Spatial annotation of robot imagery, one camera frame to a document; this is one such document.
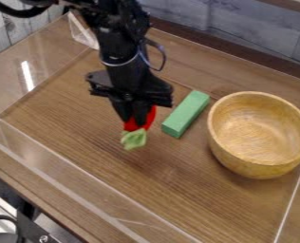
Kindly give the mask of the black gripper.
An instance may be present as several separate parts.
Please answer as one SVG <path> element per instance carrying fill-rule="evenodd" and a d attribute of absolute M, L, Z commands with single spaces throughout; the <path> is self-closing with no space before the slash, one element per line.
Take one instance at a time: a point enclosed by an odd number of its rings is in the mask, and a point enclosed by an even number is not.
<path fill-rule="evenodd" d="M 114 111 L 125 122 L 134 115 L 137 125 L 149 126 L 153 104 L 173 106 L 171 85 L 151 73 L 138 55 L 130 60 L 100 56 L 100 61 L 106 69 L 86 75 L 90 94 L 110 97 Z M 133 107 L 133 99 L 145 101 L 137 101 Z"/>

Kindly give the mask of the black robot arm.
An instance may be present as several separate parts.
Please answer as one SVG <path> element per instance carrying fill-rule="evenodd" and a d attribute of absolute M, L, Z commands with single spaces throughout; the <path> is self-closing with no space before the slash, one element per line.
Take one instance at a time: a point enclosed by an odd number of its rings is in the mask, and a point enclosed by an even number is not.
<path fill-rule="evenodd" d="M 163 47 L 146 37 L 150 14 L 138 0 L 19 1 L 27 9 L 15 9 L 0 1 L 0 11 L 16 18 L 31 18 L 63 4 L 79 12 L 98 41 L 104 66 L 86 75 L 90 94 L 110 100 L 125 130 L 149 127 L 155 109 L 173 105 L 173 87 L 154 75 L 158 69 L 150 64 L 147 48 Z"/>

